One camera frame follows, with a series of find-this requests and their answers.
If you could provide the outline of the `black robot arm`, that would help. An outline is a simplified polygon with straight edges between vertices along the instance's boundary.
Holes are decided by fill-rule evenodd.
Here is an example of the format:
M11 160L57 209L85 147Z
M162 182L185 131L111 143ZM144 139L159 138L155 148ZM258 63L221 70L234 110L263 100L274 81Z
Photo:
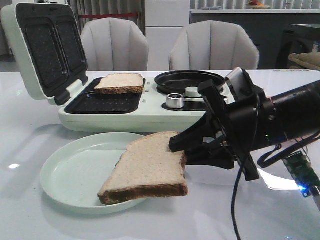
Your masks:
M226 104L212 80L198 88L206 113L193 126L169 141L172 152L184 151L190 165L233 169L244 167L247 181L259 178L251 152L299 139L307 145L320 132L320 83L266 97L250 83L244 98Z

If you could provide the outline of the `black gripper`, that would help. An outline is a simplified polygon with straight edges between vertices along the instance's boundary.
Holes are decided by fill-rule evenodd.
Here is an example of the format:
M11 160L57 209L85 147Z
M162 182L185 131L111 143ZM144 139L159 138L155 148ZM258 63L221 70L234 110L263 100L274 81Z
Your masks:
M251 86L233 92L237 101L226 104L213 80L199 85L198 93L204 99L206 113L187 130L169 141L171 152L184 151L187 165L213 166L226 170L235 167L234 156L223 146L227 142L240 164L244 164L246 181L259 178L258 169L250 155L251 151L278 145L288 140L284 123L271 98L264 90Z

